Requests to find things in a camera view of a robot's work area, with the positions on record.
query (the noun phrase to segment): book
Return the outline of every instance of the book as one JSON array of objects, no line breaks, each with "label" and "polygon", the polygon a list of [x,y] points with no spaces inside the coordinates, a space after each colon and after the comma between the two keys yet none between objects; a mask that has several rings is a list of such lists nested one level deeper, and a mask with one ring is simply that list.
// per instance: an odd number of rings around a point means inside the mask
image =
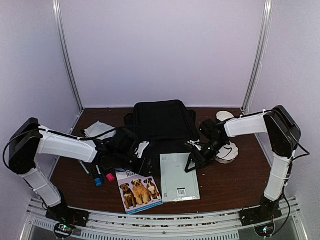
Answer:
[{"label": "book", "polygon": [[115,174],[126,214],[135,214],[163,204],[152,176],[144,177],[122,169]]}]

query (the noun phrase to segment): metal pole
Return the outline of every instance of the metal pole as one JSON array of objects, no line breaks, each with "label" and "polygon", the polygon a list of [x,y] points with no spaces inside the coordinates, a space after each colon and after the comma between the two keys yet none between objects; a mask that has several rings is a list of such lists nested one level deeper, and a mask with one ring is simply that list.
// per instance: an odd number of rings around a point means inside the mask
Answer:
[{"label": "metal pole", "polygon": [[76,104],[78,105],[79,111],[82,111],[84,109],[84,107],[83,107],[81,99],[80,99],[79,91],[78,91],[77,84],[75,81],[74,72],[71,67],[71,61],[70,61],[70,56],[68,53],[67,42],[66,42],[65,31],[64,31],[63,21],[62,21],[61,9],[60,9],[60,0],[53,0],[53,12],[54,12],[56,25],[58,28],[58,33],[59,33],[59,38],[60,38],[60,43],[61,43],[63,60],[64,60],[66,72],[67,72],[67,75],[69,78],[69,82],[71,85],[71,89],[72,89],[74,98],[76,100]]},{"label": "metal pole", "polygon": [[268,38],[268,32],[269,32],[269,27],[271,22],[271,12],[272,12],[273,4],[274,4],[273,0],[265,0],[258,48],[255,55],[255,60],[253,64],[249,86],[248,86],[248,89],[244,98],[243,106],[242,106],[242,111],[245,114],[249,113],[251,101],[255,94],[256,85],[257,85],[259,73],[261,70],[261,61],[267,45],[267,38]]}]

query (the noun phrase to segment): white backdrop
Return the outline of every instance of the white backdrop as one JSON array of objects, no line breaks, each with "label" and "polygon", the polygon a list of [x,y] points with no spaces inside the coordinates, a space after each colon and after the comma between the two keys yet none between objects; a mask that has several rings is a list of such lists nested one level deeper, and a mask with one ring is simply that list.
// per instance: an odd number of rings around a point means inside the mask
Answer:
[{"label": "white backdrop", "polygon": [[[79,110],[64,65],[52,1],[0,1],[0,30],[0,152],[30,117],[68,133]],[[37,157],[45,174],[52,170],[54,157]],[[20,239],[32,190],[1,163],[0,193],[0,239]]]},{"label": "white backdrop", "polygon": [[[283,105],[301,128],[300,143],[311,156],[297,159],[288,182],[311,240],[320,239],[320,1],[275,1],[272,24],[252,113]],[[266,134],[260,139],[272,158]],[[304,152],[298,148],[297,156]]]},{"label": "white backdrop", "polygon": [[240,107],[264,0],[64,0],[61,13],[84,107],[180,99]]}]

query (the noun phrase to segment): puppy picture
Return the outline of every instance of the puppy picture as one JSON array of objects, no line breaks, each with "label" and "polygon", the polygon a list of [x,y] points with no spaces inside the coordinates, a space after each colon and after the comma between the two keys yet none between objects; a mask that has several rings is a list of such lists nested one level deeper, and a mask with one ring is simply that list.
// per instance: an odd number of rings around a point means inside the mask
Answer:
[{"label": "puppy picture", "polygon": [[128,183],[124,183],[120,186],[120,188],[122,189],[122,194],[124,197],[124,204],[126,206],[127,209],[130,209],[130,207],[136,207],[137,203],[136,203],[136,199],[134,196],[134,193],[131,191],[129,184]]},{"label": "puppy picture", "polygon": [[134,179],[131,184],[133,185],[133,194],[138,205],[148,204],[152,194],[142,184],[141,179]]},{"label": "puppy picture", "polygon": [[148,178],[143,181],[146,184],[146,189],[151,193],[151,200],[153,199],[159,199],[160,193],[158,192],[158,189],[156,185],[152,182],[152,178]]}]

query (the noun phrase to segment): brown tabletop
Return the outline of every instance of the brown tabletop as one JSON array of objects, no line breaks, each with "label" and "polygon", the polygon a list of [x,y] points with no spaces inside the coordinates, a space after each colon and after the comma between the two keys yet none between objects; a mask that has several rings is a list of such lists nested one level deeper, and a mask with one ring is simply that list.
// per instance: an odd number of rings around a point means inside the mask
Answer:
[{"label": "brown tabletop", "polygon": [[[196,111],[197,128],[207,118],[214,120],[218,111],[229,111],[235,116],[241,113],[238,108],[191,109]],[[73,135],[82,136],[80,130],[97,121],[114,127],[123,126],[124,116],[132,111],[132,108],[86,109]],[[206,213],[258,205],[267,186],[270,166],[254,135],[235,137],[231,141],[239,148],[236,160],[230,164],[214,162],[197,170],[200,200],[164,203],[139,214]],[[63,192],[71,207],[125,213],[117,181],[105,181],[101,187],[96,187],[93,178],[86,175],[77,160],[61,157],[51,181]],[[156,177],[155,181],[160,188],[160,178]]]}]

